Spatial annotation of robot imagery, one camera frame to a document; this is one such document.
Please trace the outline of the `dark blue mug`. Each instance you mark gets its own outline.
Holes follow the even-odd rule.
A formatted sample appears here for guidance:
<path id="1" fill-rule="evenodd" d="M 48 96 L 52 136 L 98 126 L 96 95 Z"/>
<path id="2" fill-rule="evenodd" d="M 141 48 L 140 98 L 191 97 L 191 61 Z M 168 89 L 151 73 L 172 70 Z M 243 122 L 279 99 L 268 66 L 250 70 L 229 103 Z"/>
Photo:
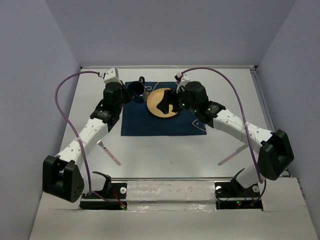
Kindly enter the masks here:
<path id="1" fill-rule="evenodd" d="M 136 103 L 143 103 L 147 98 L 147 90 L 145 86 L 145 78 L 140 76 L 138 81 L 132 81 L 127 86 L 128 92 L 132 100 Z"/>

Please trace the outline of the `tan wooden plate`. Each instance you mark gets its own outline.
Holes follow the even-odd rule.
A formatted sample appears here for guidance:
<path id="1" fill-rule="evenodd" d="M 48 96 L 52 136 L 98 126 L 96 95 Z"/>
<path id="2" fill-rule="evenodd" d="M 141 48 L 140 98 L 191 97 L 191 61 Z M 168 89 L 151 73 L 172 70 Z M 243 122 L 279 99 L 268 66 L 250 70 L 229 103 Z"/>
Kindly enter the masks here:
<path id="1" fill-rule="evenodd" d="M 164 114 L 163 112 L 161 112 L 157 108 L 157 105 L 163 99 L 165 90 L 169 90 L 169 88 L 159 88 L 157 90 L 154 90 L 153 92 L 151 92 L 149 94 L 147 101 L 146 101 L 146 105 L 147 105 L 149 112 L 152 115 L 154 115 L 158 118 L 162 118 L 162 119 L 172 118 L 178 114 L 177 112 L 173 112 L 173 106 L 171 104 L 169 105 L 169 113 L 168 114 Z"/>

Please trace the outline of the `blue whale cloth placemat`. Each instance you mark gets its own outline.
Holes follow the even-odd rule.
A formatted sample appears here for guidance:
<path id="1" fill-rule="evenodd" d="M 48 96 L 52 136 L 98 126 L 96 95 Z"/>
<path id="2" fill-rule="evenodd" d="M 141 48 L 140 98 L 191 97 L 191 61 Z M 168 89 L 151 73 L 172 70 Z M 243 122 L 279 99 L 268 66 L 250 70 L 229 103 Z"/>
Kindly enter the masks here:
<path id="1" fill-rule="evenodd" d="M 125 104 L 122 110 L 122 136 L 200 136 L 206 134 L 205 125 L 187 110 L 173 117 L 161 118 L 153 115 L 145 102 L 135 101 Z"/>

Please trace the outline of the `pink handled fork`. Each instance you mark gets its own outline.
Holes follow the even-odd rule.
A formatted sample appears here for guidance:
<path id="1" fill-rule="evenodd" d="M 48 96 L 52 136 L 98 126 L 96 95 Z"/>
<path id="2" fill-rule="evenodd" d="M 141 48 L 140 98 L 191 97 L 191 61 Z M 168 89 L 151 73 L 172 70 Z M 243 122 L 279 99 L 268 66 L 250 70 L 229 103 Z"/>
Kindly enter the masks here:
<path id="1" fill-rule="evenodd" d="M 101 140 L 97 142 L 97 145 L 99 145 L 118 166 L 121 165 L 120 161 L 105 147 Z"/>

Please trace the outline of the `pink handled knife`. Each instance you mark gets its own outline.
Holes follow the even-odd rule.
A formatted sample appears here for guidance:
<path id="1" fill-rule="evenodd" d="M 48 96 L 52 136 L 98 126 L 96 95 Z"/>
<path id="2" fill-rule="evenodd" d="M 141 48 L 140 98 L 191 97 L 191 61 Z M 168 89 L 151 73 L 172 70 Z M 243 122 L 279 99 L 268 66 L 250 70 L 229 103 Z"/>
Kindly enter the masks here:
<path id="1" fill-rule="evenodd" d="M 230 154 L 229 156 L 227 156 L 226 158 L 224 158 L 223 160 L 221 160 L 218 165 L 221 166 L 224 163 L 226 163 L 227 161 L 229 161 L 230 159 L 232 159 L 233 157 L 235 157 L 237 154 L 241 153 L 243 150 L 245 150 L 248 146 L 247 145 L 243 145 L 241 147 L 239 147 L 235 152 L 233 152 L 232 154 Z"/>

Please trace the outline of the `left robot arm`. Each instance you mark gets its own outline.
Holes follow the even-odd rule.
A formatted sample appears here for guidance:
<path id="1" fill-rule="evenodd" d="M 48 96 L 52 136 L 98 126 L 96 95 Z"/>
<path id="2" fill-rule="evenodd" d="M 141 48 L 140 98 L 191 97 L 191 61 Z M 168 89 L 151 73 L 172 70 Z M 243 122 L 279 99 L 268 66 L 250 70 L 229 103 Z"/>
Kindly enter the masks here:
<path id="1" fill-rule="evenodd" d="M 106 83 L 103 98 L 75 139 L 56 156 L 47 156 L 42 165 L 43 192 L 76 202 L 82 194 L 95 193 L 104 198 L 110 194 L 107 175 L 92 184 L 87 157 L 97 142 L 106 136 L 120 119 L 124 104 L 131 97 L 122 81 Z"/>

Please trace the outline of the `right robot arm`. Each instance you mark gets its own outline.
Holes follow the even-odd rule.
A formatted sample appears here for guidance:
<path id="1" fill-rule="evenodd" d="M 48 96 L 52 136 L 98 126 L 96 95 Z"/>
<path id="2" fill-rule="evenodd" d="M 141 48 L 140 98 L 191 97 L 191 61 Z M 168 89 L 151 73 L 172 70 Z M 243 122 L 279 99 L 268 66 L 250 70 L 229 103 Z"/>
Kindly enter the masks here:
<path id="1" fill-rule="evenodd" d="M 233 177 L 230 190 L 235 196 L 242 196 L 260 181 L 277 180 L 294 160 L 285 131 L 271 131 L 244 121 L 222 104 L 209 100 L 206 88 L 198 81 L 181 83 L 176 89 L 165 90 L 156 107 L 164 114 L 169 110 L 193 112 L 201 123 L 234 137 L 258 155 L 254 164 Z"/>

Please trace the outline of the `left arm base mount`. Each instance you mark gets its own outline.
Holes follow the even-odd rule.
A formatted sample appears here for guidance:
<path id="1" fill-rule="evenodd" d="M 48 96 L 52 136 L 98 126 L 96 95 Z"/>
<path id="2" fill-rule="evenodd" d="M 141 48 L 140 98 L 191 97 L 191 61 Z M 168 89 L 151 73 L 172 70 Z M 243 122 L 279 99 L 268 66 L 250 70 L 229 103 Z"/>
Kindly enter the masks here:
<path id="1" fill-rule="evenodd" d="M 127 182 L 113 182 L 108 193 L 99 191 L 92 194 L 83 194 L 79 207 L 82 210 L 125 211 L 128 207 L 127 190 Z"/>

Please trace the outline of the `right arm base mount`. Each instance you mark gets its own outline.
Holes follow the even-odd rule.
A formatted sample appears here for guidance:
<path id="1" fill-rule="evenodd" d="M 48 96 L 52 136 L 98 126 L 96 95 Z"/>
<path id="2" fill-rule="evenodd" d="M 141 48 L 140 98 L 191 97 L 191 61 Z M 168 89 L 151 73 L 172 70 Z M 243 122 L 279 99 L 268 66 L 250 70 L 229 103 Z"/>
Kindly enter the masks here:
<path id="1" fill-rule="evenodd" d="M 217 210 L 262 210 L 261 191 L 258 184 L 234 190 L 230 181 L 214 183 L 215 207 Z"/>

